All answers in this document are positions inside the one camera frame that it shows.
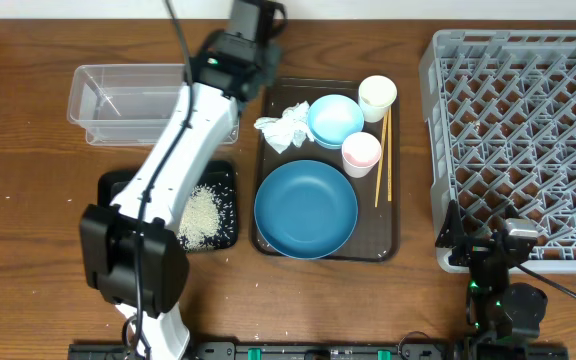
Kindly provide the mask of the white tissue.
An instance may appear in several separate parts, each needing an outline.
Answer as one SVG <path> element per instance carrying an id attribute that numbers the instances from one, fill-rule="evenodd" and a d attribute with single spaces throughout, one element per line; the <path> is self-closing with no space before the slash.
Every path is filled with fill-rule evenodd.
<path id="1" fill-rule="evenodd" d="M 254 123 L 268 145 L 282 154 L 291 145 L 300 148 L 305 140 L 314 141 L 307 117 L 310 105 L 307 101 L 286 108 L 279 118 L 261 117 Z"/>

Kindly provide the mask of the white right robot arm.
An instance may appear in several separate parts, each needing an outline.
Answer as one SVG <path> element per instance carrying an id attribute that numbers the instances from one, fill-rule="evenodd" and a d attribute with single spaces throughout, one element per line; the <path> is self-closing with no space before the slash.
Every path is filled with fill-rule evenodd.
<path id="1" fill-rule="evenodd" d="M 528 260 L 537 244 L 536 226 L 505 208 L 502 229 L 488 238 L 466 233 L 459 204 L 449 202 L 435 242 L 448 249 L 452 266 L 466 267 L 466 320 L 475 328 L 453 345 L 452 359 L 546 359 L 547 351 L 533 347 L 548 304 L 546 294 L 527 283 L 510 281 L 509 271 Z"/>

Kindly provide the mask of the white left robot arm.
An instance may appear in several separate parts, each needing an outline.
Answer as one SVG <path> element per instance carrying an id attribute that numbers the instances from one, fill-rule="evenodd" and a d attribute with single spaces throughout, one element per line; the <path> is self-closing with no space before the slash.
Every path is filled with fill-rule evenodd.
<path id="1" fill-rule="evenodd" d="M 182 212 L 247 103 L 274 82 L 275 39 L 288 16 L 278 1 L 236 1 L 227 28 L 196 54 L 177 17 L 170 20 L 184 58 L 171 118 L 127 185 L 109 205 L 88 205 L 79 223 L 86 282 L 126 318 L 121 347 L 89 351 L 98 359 L 183 357 L 190 332 L 178 305 L 189 272 L 176 235 Z"/>

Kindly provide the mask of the dark blue plate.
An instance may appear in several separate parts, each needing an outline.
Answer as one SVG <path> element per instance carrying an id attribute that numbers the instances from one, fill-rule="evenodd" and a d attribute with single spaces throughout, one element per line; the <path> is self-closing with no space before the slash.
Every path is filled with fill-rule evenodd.
<path id="1" fill-rule="evenodd" d="M 359 203 L 339 170 L 319 161 L 297 160 L 263 180 L 253 213 L 270 247 L 287 257 L 311 260 L 333 254 L 350 239 Z"/>

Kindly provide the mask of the pink plastic cup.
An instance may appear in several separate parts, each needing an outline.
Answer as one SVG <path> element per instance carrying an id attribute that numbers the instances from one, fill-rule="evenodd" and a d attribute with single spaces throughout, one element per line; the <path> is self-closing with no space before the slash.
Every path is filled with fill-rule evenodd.
<path id="1" fill-rule="evenodd" d="M 382 155 L 380 141 L 367 132 L 349 135 L 344 140 L 341 151 L 343 169 L 352 178 L 366 176 Z"/>

